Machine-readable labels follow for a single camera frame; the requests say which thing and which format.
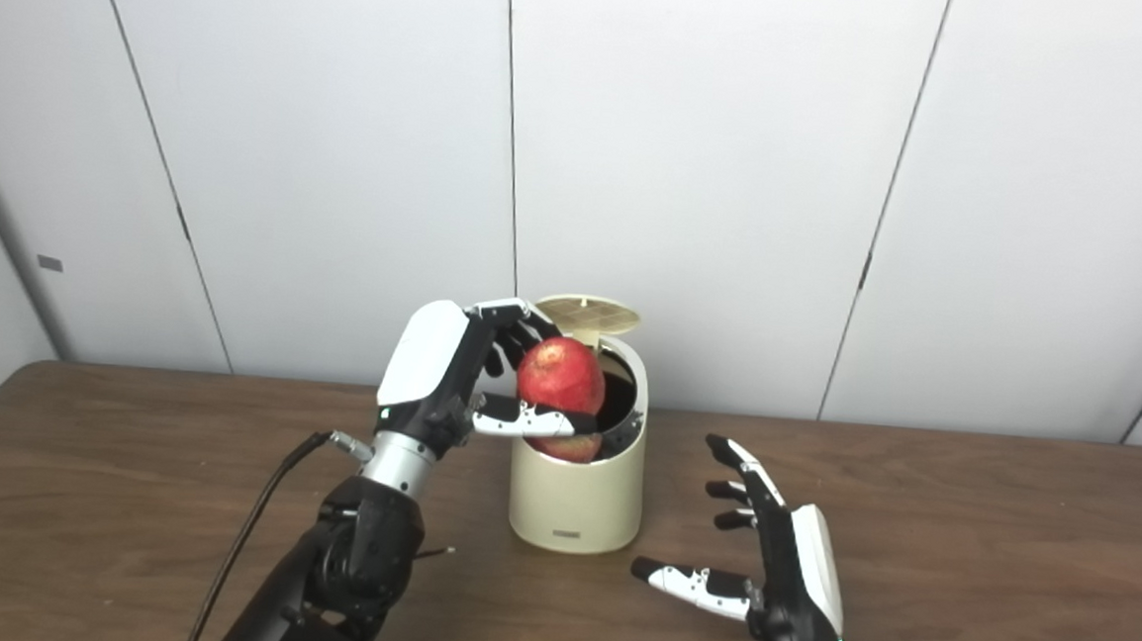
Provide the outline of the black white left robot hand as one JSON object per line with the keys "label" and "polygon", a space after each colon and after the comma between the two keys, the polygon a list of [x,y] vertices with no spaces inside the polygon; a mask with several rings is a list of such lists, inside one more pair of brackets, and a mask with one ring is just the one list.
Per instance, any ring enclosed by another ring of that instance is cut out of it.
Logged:
{"label": "black white left robot hand", "polygon": [[517,370],[539,340],[561,329],[524,299],[480,302],[463,309],[433,301],[410,317],[377,390],[375,433],[396,432],[435,457],[464,444],[471,432],[492,436],[588,436],[600,432],[588,412],[529,403],[477,391],[482,375]]}

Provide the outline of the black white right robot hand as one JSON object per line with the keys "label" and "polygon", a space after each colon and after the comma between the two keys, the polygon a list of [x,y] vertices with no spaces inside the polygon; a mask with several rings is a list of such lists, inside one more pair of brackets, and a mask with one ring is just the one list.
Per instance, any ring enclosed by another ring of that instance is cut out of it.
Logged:
{"label": "black white right robot hand", "polygon": [[737,502],[714,516],[714,527],[756,534],[762,580],[652,556],[636,556],[632,575],[707,612],[743,620],[756,641],[845,641],[843,595],[823,512],[814,504],[787,505],[762,462],[735,439],[709,434],[706,444],[714,460],[738,476],[706,483],[711,498]]}

